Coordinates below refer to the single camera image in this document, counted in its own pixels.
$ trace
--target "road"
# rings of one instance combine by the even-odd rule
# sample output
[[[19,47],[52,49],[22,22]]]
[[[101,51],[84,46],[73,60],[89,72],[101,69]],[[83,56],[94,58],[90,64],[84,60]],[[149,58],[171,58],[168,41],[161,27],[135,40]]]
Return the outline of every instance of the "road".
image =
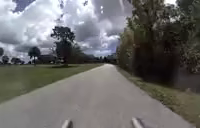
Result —
[[[0,128],[192,128],[123,77],[113,65],[74,75],[0,105]]]

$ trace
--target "green lawn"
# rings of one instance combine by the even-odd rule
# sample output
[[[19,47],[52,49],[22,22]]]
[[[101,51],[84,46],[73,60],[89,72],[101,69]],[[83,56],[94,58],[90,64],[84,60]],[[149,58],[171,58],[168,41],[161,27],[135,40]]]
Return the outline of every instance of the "green lawn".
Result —
[[[126,71],[118,70],[138,87],[146,91],[151,97],[159,100],[172,111],[181,115],[197,128],[200,128],[200,94],[182,92],[172,88],[166,88],[153,83],[142,81],[141,78],[134,77]]]
[[[70,68],[46,65],[0,67],[0,103],[97,66],[100,64],[72,65]]]

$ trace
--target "blue sky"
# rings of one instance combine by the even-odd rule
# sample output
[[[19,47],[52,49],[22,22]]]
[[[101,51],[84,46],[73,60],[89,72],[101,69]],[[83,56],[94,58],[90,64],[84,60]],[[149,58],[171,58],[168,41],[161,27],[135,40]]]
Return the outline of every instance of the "blue sky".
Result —
[[[29,4],[34,2],[35,0],[14,0],[17,3],[17,7],[15,8],[15,11],[23,11],[25,7],[27,7]]]

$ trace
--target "sky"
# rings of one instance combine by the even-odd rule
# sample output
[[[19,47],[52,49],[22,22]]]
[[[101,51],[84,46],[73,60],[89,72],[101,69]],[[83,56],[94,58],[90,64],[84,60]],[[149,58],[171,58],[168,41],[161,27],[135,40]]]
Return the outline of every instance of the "sky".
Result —
[[[127,0],[88,0],[86,6],[84,2],[0,0],[0,47],[11,57],[26,58],[31,46],[38,46],[43,54],[48,54],[54,45],[49,36],[52,29],[63,25],[72,29],[75,42],[85,53],[105,56],[115,52],[132,6]]]

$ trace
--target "grass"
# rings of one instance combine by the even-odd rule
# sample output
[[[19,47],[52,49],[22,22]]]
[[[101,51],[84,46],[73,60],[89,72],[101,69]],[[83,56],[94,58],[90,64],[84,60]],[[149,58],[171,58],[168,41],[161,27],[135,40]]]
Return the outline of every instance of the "grass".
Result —
[[[158,84],[148,83],[141,78],[132,76],[120,68],[118,68],[118,70],[151,97],[159,100],[172,111],[181,115],[197,128],[200,128],[200,94],[183,92]]]
[[[69,68],[46,65],[0,67],[0,103],[97,66],[100,64],[72,65]]]

